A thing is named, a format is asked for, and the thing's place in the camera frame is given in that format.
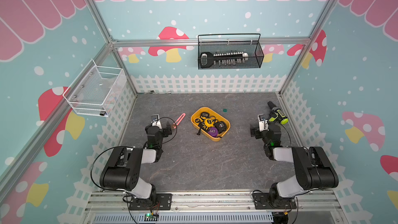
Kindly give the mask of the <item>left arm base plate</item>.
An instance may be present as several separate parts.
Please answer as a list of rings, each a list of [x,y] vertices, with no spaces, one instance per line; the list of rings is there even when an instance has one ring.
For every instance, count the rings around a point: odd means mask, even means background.
[[[129,200],[128,207],[131,211],[169,211],[171,209],[172,194],[156,194],[148,199]]]

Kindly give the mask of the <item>black yellow round tape measure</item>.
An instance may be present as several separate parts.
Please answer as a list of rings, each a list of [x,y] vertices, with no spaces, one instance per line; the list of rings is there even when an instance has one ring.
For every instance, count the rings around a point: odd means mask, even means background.
[[[205,122],[201,122],[198,125],[200,127],[201,130],[207,132],[208,131],[208,127],[206,126]]]

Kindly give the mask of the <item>purple tape measure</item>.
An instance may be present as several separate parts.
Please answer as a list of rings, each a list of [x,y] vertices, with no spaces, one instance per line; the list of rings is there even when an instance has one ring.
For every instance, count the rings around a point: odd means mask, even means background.
[[[208,128],[207,133],[208,133],[211,137],[217,138],[217,137],[218,137],[218,134],[219,134],[219,131],[218,131],[218,129],[217,129],[216,127],[210,127],[210,128]]]

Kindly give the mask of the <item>black tape measure red label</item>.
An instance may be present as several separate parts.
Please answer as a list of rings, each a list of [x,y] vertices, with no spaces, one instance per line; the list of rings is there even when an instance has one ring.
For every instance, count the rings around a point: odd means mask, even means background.
[[[218,130],[219,134],[224,133],[227,130],[227,124],[224,121],[214,123],[214,127]]]

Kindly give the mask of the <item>small yellow tape measure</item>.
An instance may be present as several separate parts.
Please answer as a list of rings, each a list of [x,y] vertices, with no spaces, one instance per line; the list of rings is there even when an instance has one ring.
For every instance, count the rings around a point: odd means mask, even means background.
[[[217,121],[217,119],[214,116],[211,116],[206,121],[207,121],[207,123],[215,123]]]

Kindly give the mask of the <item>black yellow clip tape measure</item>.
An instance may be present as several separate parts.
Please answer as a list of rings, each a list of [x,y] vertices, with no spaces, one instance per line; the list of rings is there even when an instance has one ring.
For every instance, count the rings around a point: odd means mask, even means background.
[[[200,113],[200,117],[201,117],[202,119],[208,119],[208,118],[210,118],[210,113],[208,113],[208,112],[201,112],[201,113]]]

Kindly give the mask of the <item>yellow plastic storage box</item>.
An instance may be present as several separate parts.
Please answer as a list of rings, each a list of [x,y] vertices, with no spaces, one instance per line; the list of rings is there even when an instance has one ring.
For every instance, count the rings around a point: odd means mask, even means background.
[[[214,116],[214,117],[217,119],[216,122],[224,121],[224,122],[227,124],[227,127],[228,127],[227,130],[226,130],[224,133],[222,133],[222,134],[218,134],[218,137],[217,137],[217,138],[211,137],[207,132],[205,132],[205,131],[203,131],[203,130],[200,129],[200,127],[198,126],[199,124],[197,124],[197,123],[194,122],[195,118],[200,118],[200,113],[201,113],[201,112],[208,112],[208,113],[210,113],[210,117],[211,117],[211,116]],[[214,110],[212,110],[212,109],[209,108],[209,107],[201,107],[201,108],[199,108],[199,109],[191,116],[190,120],[191,120],[191,123],[193,124],[193,126],[194,126],[196,129],[198,129],[197,135],[201,135],[201,134],[202,134],[202,135],[205,135],[205,136],[207,136],[210,140],[212,140],[212,141],[214,141],[214,142],[218,142],[218,141],[220,141],[221,139],[223,139],[223,138],[225,137],[225,135],[227,134],[227,132],[229,131],[230,127],[231,127],[230,122],[229,122],[226,118],[224,118],[223,116],[221,116],[220,114],[218,114],[217,112],[215,112]],[[207,119],[203,119],[203,122],[205,122],[205,124],[206,124],[206,126],[207,126],[208,128],[214,126],[214,123],[207,123],[206,120],[207,120]]]

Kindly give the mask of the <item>yellow 2m tape measure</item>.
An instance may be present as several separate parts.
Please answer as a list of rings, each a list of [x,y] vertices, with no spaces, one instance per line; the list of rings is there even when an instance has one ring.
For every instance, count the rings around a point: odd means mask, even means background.
[[[195,118],[194,122],[199,124],[199,123],[203,122],[203,119],[202,118]]]

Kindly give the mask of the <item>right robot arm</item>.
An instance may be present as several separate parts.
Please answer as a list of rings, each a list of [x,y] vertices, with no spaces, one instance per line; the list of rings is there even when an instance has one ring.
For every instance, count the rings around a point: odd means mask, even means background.
[[[269,124],[268,128],[250,127],[250,136],[263,141],[264,153],[270,160],[292,163],[295,173],[273,183],[268,192],[254,190],[252,197],[257,209],[293,208],[295,197],[339,185],[338,175],[323,148],[282,146],[282,133],[276,124]]]

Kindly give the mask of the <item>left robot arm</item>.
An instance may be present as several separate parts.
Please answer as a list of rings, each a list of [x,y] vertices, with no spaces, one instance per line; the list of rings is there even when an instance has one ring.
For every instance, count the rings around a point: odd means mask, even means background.
[[[141,209],[160,210],[171,209],[172,194],[158,194],[154,184],[140,177],[142,164],[159,162],[165,144],[164,138],[177,134],[178,124],[175,121],[162,124],[162,120],[172,120],[169,117],[152,116],[151,124],[145,127],[147,142],[142,148],[114,146],[100,153],[90,168],[90,178],[93,184],[108,191],[125,193],[123,202],[129,210]],[[104,168],[99,174],[99,183],[93,177],[94,166],[104,154],[111,152]]]

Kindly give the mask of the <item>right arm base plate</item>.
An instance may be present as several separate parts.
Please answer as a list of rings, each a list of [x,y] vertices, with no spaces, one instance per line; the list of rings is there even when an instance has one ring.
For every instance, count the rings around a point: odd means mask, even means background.
[[[281,198],[278,195],[274,196],[266,192],[254,191],[252,198],[257,210],[286,210],[291,211],[297,209],[295,198]]]

